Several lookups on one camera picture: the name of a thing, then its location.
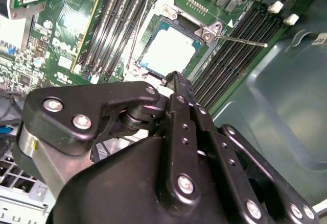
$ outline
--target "black wire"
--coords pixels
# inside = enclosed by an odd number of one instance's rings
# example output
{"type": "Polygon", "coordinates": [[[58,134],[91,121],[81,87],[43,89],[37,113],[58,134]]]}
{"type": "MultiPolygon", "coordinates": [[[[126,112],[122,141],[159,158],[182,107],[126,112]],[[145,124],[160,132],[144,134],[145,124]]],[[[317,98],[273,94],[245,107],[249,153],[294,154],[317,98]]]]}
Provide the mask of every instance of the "black wire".
{"type": "Polygon", "coordinates": [[[99,156],[99,151],[97,149],[97,146],[94,144],[92,146],[92,159],[94,161],[94,163],[98,163],[100,161],[100,156],[99,156]]]}
{"type": "Polygon", "coordinates": [[[111,153],[109,152],[108,148],[106,147],[106,145],[103,142],[100,142],[101,146],[103,147],[104,151],[106,151],[107,155],[110,156],[111,153]]]}
{"type": "Polygon", "coordinates": [[[0,126],[16,125],[16,124],[20,123],[20,119],[3,120],[9,114],[11,109],[14,109],[16,111],[16,113],[18,113],[19,116],[21,116],[21,114],[22,114],[22,110],[21,110],[20,106],[17,104],[15,99],[11,97],[10,94],[20,94],[20,95],[22,95],[22,93],[20,93],[20,92],[18,93],[18,92],[15,92],[15,91],[0,92],[0,96],[7,98],[9,100],[9,102],[10,102],[8,108],[6,109],[6,111],[4,112],[4,114],[0,118],[0,126]]]}

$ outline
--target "metal screw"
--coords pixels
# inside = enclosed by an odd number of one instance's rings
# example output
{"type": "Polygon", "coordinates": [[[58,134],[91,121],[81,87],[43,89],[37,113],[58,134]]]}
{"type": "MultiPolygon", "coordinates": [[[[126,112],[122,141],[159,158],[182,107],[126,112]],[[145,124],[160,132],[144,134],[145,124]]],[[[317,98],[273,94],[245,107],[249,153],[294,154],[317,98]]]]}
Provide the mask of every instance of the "metal screw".
{"type": "Polygon", "coordinates": [[[235,131],[231,127],[227,127],[228,132],[230,132],[232,135],[235,135],[235,131]]]}
{"type": "Polygon", "coordinates": [[[202,114],[206,114],[206,110],[203,107],[200,107],[199,110],[202,114]]]}
{"type": "Polygon", "coordinates": [[[204,35],[203,35],[203,39],[204,39],[205,41],[210,40],[210,39],[211,39],[211,34],[209,34],[209,33],[204,34],[204,35]]]}
{"type": "Polygon", "coordinates": [[[303,205],[303,210],[307,214],[308,218],[310,218],[311,220],[314,220],[315,219],[314,213],[309,209],[308,206],[303,205]]]}
{"type": "Polygon", "coordinates": [[[258,206],[251,200],[248,200],[246,202],[246,207],[249,210],[250,214],[255,218],[255,219],[260,219],[261,218],[261,211],[258,208],[258,206]]]}
{"type": "Polygon", "coordinates": [[[92,126],[91,120],[82,114],[73,118],[73,124],[81,130],[87,130],[92,126]]]}
{"type": "Polygon", "coordinates": [[[194,185],[190,178],[180,175],[177,179],[178,186],[183,193],[191,194],[194,191],[194,185]]]}
{"type": "Polygon", "coordinates": [[[300,210],[294,205],[294,204],[290,204],[290,208],[293,212],[293,214],[299,218],[299,219],[302,219],[303,218],[303,215],[302,213],[300,212],[300,210]]]}
{"type": "Polygon", "coordinates": [[[181,103],[185,103],[185,99],[180,95],[177,96],[177,100],[179,100],[181,103]]]}
{"type": "Polygon", "coordinates": [[[148,87],[146,88],[146,90],[147,90],[147,92],[149,92],[149,93],[152,94],[152,95],[155,94],[155,91],[154,91],[154,89],[153,89],[151,86],[148,86],[148,87]]]}
{"type": "Polygon", "coordinates": [[[63,105],[60,101],[55,99],[48,99],[43,102],[43,106],[50,112],[59,112],[63,109],[63,105]]]}

